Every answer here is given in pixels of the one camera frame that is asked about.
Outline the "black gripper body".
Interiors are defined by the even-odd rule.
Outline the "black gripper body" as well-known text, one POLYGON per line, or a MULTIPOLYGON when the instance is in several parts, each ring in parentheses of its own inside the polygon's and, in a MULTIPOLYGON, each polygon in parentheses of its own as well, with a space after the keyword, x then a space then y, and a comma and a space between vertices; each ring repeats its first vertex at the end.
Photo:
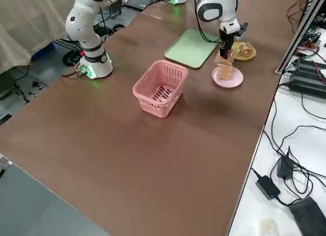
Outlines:
POLYGON ((234 43, 234 37, 236 33, 227 34, 224 30, 220 30, 220 39, 222 40, 223 46, 227 48, 228 42, 234 43))

